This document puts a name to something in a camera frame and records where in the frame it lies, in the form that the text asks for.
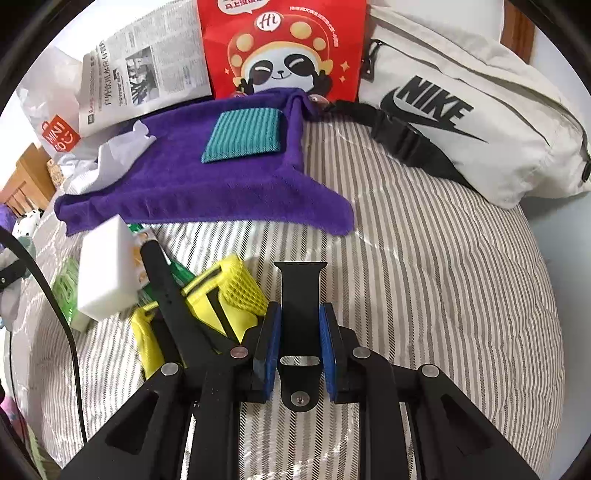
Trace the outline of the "black watch strap half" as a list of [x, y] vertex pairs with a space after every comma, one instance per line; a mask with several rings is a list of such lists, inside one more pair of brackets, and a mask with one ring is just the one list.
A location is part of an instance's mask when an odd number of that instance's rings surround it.
[[320, 274], [325, 262], [277, 262], [281, 274], [277, 370], [287, 409], [304, 413], [320, 398]]

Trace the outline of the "yellow mesh pouch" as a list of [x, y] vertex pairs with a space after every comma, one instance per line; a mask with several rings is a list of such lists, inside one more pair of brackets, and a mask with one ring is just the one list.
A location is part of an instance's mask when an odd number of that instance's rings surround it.
[[[198, 276], [176, 262], [170, 263], [169, 270], [181, 287], [191, 314], [211, 328], [211, 340], [218, 344], [225, 339], [242, 343], [245, 332], [259, 325], [266, 314], [269, 300], [235, 254], [219, 260]], [[144, 289], [140, 306], [131, 316], [131, 327], [146, 378], [164, 363], [178, 359], [149, 287]]]

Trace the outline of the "white foam block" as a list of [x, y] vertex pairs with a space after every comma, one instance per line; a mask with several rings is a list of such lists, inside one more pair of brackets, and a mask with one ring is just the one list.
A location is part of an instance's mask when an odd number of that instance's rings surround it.
[[137, 303], [133, 248], [133, 235], [118, 215], [84, 236], [77, 284], [80, 312], [101, 321]]

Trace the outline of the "green tissue pack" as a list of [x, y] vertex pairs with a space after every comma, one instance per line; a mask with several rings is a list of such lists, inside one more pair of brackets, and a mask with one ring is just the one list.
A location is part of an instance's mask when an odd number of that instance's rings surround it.
[[78, 274], [78, 262], [68, 257], [53, 282], [52, 292], [70, 329], [84, 333], [90, 318], [78, 310]]

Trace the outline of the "white cloth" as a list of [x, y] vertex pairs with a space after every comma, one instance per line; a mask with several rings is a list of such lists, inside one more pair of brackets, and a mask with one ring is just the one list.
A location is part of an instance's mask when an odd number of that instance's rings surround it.
[[155, 141], [156, 137], [149, 133], [148, 127], [137, 120], [130, 131], [100, 145], [93, 160], [66, 155], [63, 165], [73, 170], [65, 180], [64, 192], [82, 195], [116, 183]]

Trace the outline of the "teal knitted cloth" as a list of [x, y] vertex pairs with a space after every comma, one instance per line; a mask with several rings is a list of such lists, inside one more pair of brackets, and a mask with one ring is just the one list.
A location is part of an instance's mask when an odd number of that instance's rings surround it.
[[201, 163], [279, 152], [281, 112], [257, 107], [223, 112], [201, 155]]

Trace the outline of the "striped grey bed quilt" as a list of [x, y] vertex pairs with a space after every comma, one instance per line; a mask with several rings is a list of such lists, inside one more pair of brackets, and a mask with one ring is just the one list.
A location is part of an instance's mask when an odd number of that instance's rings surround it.
[[[280, 299], [277, 262], [325, 262], [321, 298], [339, 323], [394, 364], [437, 365], [546, 474], [563, 413], [563, 341], [523, 211], [401, 166], [345, 120], [308, 124], [304, 151], [308, 176], [352, 204], [352, 233], [253, 221], [156, 225], [163, 250], [193, 273], [237, 254], [270, 300]], [[59, 465], [142, 384], [129, 317], [76, 334], [72, 362], [40, 288], [22, 284], [6, 388]]]

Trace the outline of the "purple towel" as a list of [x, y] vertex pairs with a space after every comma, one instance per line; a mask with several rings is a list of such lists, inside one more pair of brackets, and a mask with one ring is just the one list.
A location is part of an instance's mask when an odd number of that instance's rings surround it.
[[[202, 162], [219, 117], [249, 108], [279, 113], [279, 151]], [[304, 124], [317, 118], [307, 94], [281, 88], [152, 115], [143, 123], [156, 140], [121, 179], [95, 192], [64, 194], [54, 212], [68, 235], [115, 215], [146, 224], [290, 222], [349, 234], [355, 226], [352, 205], [304, 172]]]

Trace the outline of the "wooden bedside shelf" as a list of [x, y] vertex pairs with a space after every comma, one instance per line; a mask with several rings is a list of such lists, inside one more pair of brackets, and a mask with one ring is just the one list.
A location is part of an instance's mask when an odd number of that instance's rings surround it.
[[16, 162], [16, 167], [1, 192], [5, 204], [17, 218], [35, 209], [45, 211], [55, 195], [47, 162], [47, 152], [31, 143]]

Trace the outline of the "patterned brown book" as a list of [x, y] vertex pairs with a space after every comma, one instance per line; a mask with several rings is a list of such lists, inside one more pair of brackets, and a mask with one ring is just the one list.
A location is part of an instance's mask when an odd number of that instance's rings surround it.
[[61, 167], [53, 159], [49, 159], [46, 162], [46, 168], [52, 181], [52, 184], [56, 189], [58, 189], [65, 180]]

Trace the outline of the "white Nike waist bag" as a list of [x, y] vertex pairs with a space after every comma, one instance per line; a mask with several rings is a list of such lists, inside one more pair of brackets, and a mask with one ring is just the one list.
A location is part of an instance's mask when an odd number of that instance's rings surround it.
[[503, 208], [590, 188], [590, 134], [545, 76], [502, 44], [370, 7], [359, 95], [332, 111], [408, 167]]

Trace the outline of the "grey Miniso plastic bag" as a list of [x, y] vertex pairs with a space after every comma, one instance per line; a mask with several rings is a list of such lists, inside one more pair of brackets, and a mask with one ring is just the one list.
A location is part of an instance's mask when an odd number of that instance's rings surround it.
[[99, 142], [83, 138], [78, 94], [82, 63], [54, 46], [46, 48], [16, 88], [22, 110], [47, 153], [97, 158]]

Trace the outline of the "folded newspaper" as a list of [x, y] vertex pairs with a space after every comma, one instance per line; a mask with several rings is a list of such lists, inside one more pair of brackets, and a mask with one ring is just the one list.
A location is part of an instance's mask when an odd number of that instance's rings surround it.
[[209, 95], [197, 2], [171, 1], [84, 56], [79, 133]]

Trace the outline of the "red panda paper bag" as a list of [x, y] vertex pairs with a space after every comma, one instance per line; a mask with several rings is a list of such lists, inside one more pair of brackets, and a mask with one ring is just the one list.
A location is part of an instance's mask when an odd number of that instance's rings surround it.
[[358, 96], [366, 1], [198, 1], [213, 96], [297, 88], [317, 102]]

